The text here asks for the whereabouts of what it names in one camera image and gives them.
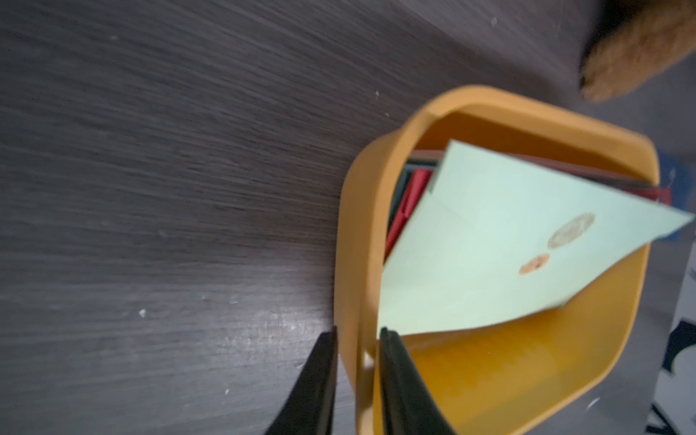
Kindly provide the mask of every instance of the brown fuzzy object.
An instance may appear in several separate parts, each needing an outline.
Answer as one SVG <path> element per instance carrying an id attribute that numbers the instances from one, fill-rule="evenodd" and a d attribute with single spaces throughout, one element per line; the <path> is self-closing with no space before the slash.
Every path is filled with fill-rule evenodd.
<path id="1" fill-rule="evenodd" d="M 646 2 L 593 46 L 583 66 L 583 95 L 593 102 L 625 95 L 694 49 L 696 0 Z"/>

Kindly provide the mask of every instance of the orange sticker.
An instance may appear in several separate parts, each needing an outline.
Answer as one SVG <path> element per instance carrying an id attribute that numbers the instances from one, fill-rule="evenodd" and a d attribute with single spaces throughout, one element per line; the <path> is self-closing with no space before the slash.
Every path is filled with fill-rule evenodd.
<path id="1" fill-rule="evenodd" d="M 529 261 L 529 263 L 520 267 L 520 275 L 529 275 L 532 272 L 536 272 L 542 267 L 546 266 L 548 261 L 551 259 L 549 254 L 541 254 Z"/>

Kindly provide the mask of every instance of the yellow plastic bin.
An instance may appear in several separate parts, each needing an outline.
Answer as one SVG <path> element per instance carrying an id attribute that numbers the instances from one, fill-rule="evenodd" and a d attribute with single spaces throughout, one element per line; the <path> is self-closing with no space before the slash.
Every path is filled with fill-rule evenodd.
<path id="1" fill-rule="evenodd" d="M 632 175 L 657 185 L 652 142 L 548 104 L 481 86 L 428 102 L 356 158 L 341 193 L 334 317 L 360 435 L 382 434 L 377 310 L 388 209 L 413 149 L 450 139 Z M 633 325 L 649 246 L 563 308 L 482 329 L 404 337 L 435 402 L 462 434 L 522 434 L 597 385 Z"/>

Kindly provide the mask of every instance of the wood grain floor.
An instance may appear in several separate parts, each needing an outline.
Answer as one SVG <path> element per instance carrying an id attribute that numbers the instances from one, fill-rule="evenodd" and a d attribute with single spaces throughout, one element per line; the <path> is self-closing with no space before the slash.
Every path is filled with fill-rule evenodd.
<path id="1" fill-rule="evenodd" d="M 351 161 L 447 89 L 521 93 L 695 163 L 694 59 L 580 100 L 600 9 L 1 2 L 0 433 L 262 433 L 332 324 Z M 534 433 L 641 430 L 687 251 L 656 247 L 617 369 Z M 353 406 L 342 373 L 336 434 Z"/>

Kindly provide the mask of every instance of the light green paper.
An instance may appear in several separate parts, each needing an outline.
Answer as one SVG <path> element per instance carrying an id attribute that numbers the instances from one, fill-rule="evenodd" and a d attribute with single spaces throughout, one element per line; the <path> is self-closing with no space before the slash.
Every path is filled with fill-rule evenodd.
<path id="1" fill-rule="evenodd" d="M 559 248 L 551 236 L 594 223 Z M 477 328 L 561 306 L 623 257 L 693 215 L 451 141 L 383 271 L 378 331 Z M 543 253 L 545 267 L 521 276 Z"/>

